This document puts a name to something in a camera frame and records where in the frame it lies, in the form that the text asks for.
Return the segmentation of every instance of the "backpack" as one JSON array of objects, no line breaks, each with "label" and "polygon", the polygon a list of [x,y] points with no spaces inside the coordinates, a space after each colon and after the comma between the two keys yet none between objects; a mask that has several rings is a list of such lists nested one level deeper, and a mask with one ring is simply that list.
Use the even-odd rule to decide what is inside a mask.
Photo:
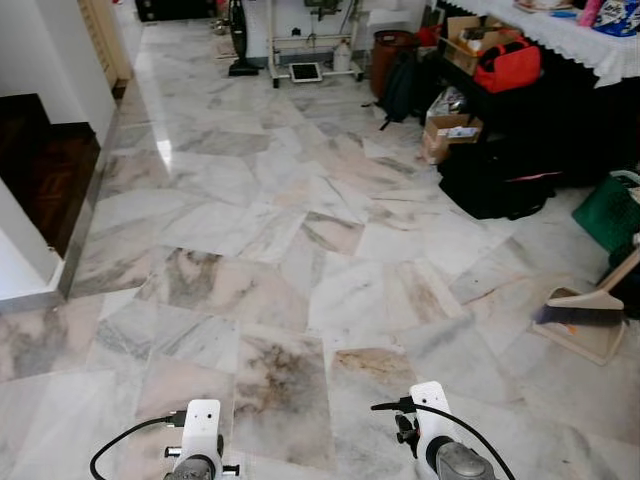
[{"label": "backpack", "polygon": [[387,77],[384,95],[378,102],[378,106],[387,113],[380,130],[387,128],[391,122],[402,122],[411,113],[415,69],[414,55],[400,52]]},{"label": "backpack", "polygon": [[438,171],[440,188],[479,220],[533,215],[555,195],[559,172],[528,162],[504,141],[451,145],[451,156]]}]

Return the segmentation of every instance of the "white lace tablecloth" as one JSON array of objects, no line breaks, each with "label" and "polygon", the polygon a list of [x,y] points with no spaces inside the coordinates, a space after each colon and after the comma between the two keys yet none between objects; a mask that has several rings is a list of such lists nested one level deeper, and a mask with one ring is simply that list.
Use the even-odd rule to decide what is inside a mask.
[{"label": "white lace tablecloth", "polygon": [[618,38],[580,27],[573,19],[547,13],[526,13],[512,0],[445,0],[476,15],[493,15],[568,60],[592,68],[599,77],[596,87],[613,85],[623,78],[640,77],[640,37]]}]

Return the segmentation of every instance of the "brown trash bin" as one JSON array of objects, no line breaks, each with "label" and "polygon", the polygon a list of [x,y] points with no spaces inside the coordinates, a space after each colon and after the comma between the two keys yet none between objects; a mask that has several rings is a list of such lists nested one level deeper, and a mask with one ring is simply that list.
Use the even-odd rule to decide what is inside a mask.
[{"label": "brown trash bin", "polygon": [[373,60],[371,62],[371,91],[377,99],[384,94],[387,76],[400,52],[410,52],[420,46],[420,40],[411,32],[382,30],[374,34]]}]

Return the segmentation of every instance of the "wooden stair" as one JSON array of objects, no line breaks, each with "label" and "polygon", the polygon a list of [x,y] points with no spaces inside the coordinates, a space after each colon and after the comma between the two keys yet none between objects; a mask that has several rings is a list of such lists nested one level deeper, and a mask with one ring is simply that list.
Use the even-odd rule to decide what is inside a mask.
[{"label": "wooden stair", "polygon": [[88,123],[52,125],[37,95],[0,98],[0,178],[61,258],[99,152]]}]

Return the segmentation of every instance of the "cardboard box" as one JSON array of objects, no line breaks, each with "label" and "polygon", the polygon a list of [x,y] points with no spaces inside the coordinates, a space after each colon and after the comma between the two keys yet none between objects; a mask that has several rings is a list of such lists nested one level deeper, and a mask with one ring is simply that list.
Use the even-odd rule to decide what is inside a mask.
[{"label": "cardboard box", "polygon": [[442,163],[449,156],[449,145],[456,143],[476,143],[482,132],[482,121],[470,115],[442,115],[430,117],[422,134],[422,157],[431,164]]},{"label": "cardboard box", "polygon": [[[497,18],[491,16],[487,17],[484,25],[504,26],[505,29],[486,32],[482,40],[479,40],[479,52],[484,52],[496,45],[511,43],[521,34],[519,30],[505,25]],[[477,16],[450,17],[447,19],[448,37],[440,37],[440,40],[445,43],[444,58],[471,76],[473,76],[476,71],[480,57],[474,55],[473,52],[465,48],[464,45],[460,45],[458,39],[464,29],[477,28],[480,26],[482,26],[482,20]]]}]

